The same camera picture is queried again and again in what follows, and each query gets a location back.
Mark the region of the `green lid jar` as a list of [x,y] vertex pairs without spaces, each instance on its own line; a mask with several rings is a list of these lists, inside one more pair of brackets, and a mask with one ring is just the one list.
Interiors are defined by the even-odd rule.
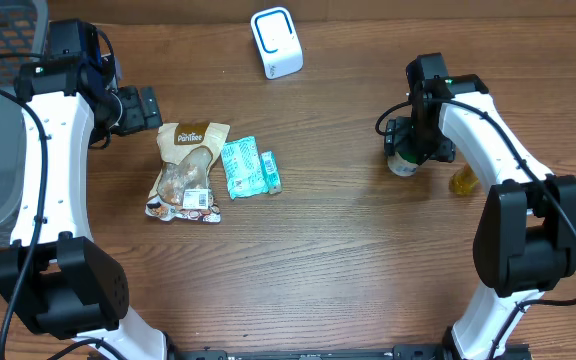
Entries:
[[416,156],[410,153],[396,152],[387,158],[388,168],[397,176],[413,176],[419,165],[416,162]]

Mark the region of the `yellow dish soap bottle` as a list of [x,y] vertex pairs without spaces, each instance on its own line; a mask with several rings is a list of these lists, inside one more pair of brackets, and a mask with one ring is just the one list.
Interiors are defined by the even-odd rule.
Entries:
[[472,167],[466,163],[460,170],[455,172],[449,181],[449,190],[459,196],[470,195],[479,184]]

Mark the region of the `brown snack bag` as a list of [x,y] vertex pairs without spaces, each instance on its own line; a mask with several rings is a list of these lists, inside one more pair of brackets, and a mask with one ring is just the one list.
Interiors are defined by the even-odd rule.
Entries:
[[147,216],[166,222],[221,221],[209,174],[229,131],[229,125],[214,122],[166,123],[159,127],[157,145],[162,168],[148,195]]

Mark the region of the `teal wet wipes pack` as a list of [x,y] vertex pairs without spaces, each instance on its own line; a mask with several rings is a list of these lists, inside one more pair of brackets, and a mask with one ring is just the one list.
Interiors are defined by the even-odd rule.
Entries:
[[253,136],[227,142],[221,151],[221,158],[231,199],[268,192]]

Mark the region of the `small teal tissue pack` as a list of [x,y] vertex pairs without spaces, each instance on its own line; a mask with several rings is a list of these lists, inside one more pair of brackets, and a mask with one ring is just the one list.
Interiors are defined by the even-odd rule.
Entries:
[[260,155],[263,165],[263,175],[269,194],[278,194],[282,191],[279,169],[272,151],[263,152]]

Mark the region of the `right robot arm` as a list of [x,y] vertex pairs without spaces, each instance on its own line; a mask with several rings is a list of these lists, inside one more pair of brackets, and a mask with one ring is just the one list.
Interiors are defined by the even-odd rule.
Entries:
[[396,359],[528,359],[507,343],[532,306],[576,305],[576,178],[534,158],[474,74],[452,77],[439,53],[406,67],[408,117],[375,125],[390,170],[412,176],[427,161],[463,154],[487,199],[473,242],[480,279],[469,305],[436,345],[397,345]]

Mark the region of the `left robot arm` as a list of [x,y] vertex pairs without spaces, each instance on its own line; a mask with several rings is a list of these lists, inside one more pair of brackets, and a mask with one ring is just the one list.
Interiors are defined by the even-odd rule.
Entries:
[[130,306],[122,266],[95,244],[86,201],[89,148],[158,128],[154,92],[118,86],[112,46],[90,23],[53,22],[47,42],[23,56],[9,94],[22,110],[26,150],[18,217],[0,251],[5,319],[107,358],[170,359],[167,335]]

